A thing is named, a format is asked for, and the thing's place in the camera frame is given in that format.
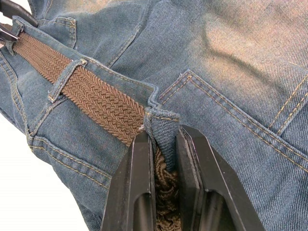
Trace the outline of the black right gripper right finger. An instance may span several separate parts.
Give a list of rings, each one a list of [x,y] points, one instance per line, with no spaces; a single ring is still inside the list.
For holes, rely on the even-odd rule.
[[[176,136],[183,231],[262,231],[264,227],[230,165],[197,129]]]

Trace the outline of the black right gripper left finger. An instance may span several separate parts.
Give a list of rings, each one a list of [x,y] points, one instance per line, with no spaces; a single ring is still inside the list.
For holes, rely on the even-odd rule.
[[[132,141],[114,173],[102,231],[155,231],[154,158],[150,137],[143,131]]]

